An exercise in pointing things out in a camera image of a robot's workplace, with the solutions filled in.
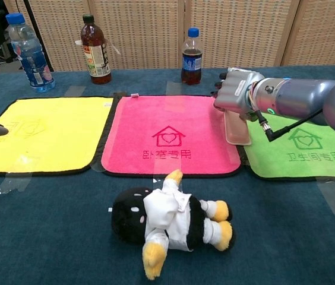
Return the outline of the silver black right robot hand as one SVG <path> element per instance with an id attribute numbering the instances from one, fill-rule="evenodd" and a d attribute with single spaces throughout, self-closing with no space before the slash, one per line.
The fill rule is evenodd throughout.
<path id="1" fill-rule="evenodd" d="M 222 112 L 228 110 L 237 113 L 245 121 L 256 121 L 257 116 L 250 103 L 249 91 L 254 83 L 265 79 L 263 74 L 230 67 L 219 77 L 221 82 L 216 84 L 218 90 L 213 95 L 213 106 Z"/>

